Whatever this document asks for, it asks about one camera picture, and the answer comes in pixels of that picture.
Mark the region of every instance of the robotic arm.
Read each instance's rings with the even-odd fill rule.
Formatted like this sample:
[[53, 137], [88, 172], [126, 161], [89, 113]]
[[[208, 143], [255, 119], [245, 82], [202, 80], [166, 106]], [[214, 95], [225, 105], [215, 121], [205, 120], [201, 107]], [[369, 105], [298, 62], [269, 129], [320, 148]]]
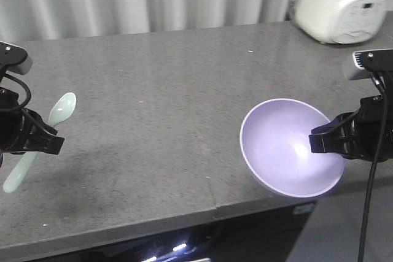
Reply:
[[362, 98], [353, 113], [339, 114], [330, 123], [314, 128], [309, 135], [313, 153], [339, 153], [347, 159], [373, 161], [379, 138], [381, 115], [387, 106], [386, 127], [378, 162], [393, 158], [393, 49], [354, 52], [361, 71], [369, 73], [381, 93]]
[[0, 42], [0, 82], [5, 77], [24, 88], [26, 99], [19, 104], [18, 93], [0, 87], [0, 152], [24, 153], [30, 151], [59, 154], [64, 139], [46, 125], [41, 116], [25, 108], [31, 92], [21, 80], [7, 71], [25, 75], [33, 64], [26, 50]]

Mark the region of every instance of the light green spoon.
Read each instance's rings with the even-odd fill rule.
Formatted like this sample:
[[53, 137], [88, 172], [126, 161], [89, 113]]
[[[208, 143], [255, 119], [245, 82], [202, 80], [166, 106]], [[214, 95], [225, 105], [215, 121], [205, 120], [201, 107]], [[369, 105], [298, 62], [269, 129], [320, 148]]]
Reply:
[[[72, 92], [64, 94], [50, 111], [47, 124], [51, 127], [55, 127], [57, 124], [67, 120], [74, 112], [75, 105], [75, 94]], [[6, 193], [12, 193], [17, 190], [23, 179], [25, 179], [37, 155], [38, 152], [26, 152], [22, 156], [2, 185]]]

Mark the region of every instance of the purple bowl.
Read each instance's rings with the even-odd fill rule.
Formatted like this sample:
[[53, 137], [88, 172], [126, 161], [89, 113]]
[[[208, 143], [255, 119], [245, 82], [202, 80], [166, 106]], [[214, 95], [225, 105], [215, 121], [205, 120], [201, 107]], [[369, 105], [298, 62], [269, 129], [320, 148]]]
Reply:
[[305, 102], [278, 98], [255, 106], [240, 130], [243, 157], [256, 179], [281, 195], [298, 198], [330, 190], [341, 178], [345, 159], [311, 153], [308, 135], [330, 120]]

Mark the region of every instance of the black cable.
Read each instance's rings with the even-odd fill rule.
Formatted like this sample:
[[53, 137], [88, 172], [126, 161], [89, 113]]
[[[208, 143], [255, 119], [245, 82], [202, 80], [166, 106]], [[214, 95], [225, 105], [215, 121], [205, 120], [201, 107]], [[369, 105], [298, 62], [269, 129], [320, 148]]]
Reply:
[[11, 76], [7, 73], [4, 74], [4, 77], [8, 78], [11, 81], [14, 81], [14, 82], [18, 83], [20, 86], [22, 86], [22, 88], [26, 91], [26, 99], [21, 104], [15, 106], [15, 107], [10, 107], [8, 109], [0, 109], [0, 113], [15, 112], [16, 110], [20, 110], [20, 109], [24, 108], [25, 106], [27, 106], [27, 104], [30, 102], [30, 99], [31, 99], [31, 91], [30, 91], [29, 87], [22, 80], [19, 80], [19, 79], [15, 78], [14, 76]]
[[366, 197], [364, 200], [364, 208], [363, 208], [362, 227], [360, 229], [359, 254], [357, 256], [357, 262], [363, 262], [363, 258], [364, 258], [367, 223], [368, 223], [368, 213], [370, 211], [371, 195], [372, 195], [372, 190], [373, 190], [376, 165], [378, 163], [378, 157], [379, 157], [379, 153], [380, 153], [381, 147], [382, 147], [385, 127], [386, 127], [387, 110], [389, 107], [389, 101], [387, 99], [386, 93], [384, 92], [381, 94], [383, 97], [383, 113], [382, 113], [382, 118], [381, 118], [381, 127], [379, 129], [378, 143], [376, 146], [374, 159], [373, 159], [373, 162], [372, 162], [372, 165], [370, 168], [370, 174], [368, 176]]
[[40, 130], [43, 131], [44, 133], [53, 134], [52, 132], [50, 132], [49, 130], [47, 130], [42, 124], [40, 124], [36, 119], [34, 119], [33, 116], [30, 115], [26, 109], [22, 109], [21, 112], [22, 112], [22, 114], [23, 114], [25, 117], [28, 117], [28, 118], [32, 121], [32, 123], [33, 123], [34, 125], [36, 125], [36, 127], [37, 127], [38, 129], [40, 129]]
[[321, 134], [328, 134], [328, 133], [332, 133], [334, 131], [336, 131], [338, 128], [340, 128], [341, 126], [347, 124], [348, 121], [352, 120], [353, 118], [356, 117], [357, 113], [359, 113], [359, 110], [356, 110], [355, 112], [351, 113], [348, 117], [346, 117], [344, 120], [342, 120], [341, 122], [339, 122], [339, 124], [337, 124], [336, 126], [334, 126], [332, 129], [329, 129], [326, 132], [323, 132]]

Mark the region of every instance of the spoon handle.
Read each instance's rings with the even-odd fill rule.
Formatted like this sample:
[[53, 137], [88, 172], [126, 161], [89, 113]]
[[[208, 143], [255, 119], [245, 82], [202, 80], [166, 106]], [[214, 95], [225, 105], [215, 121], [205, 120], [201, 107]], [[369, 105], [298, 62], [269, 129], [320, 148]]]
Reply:
[[26, 152], [12, 169], [2, 188], [6, 193], [13, 193], [25, 179], [27, 172], [34, 163], [38, 152]]

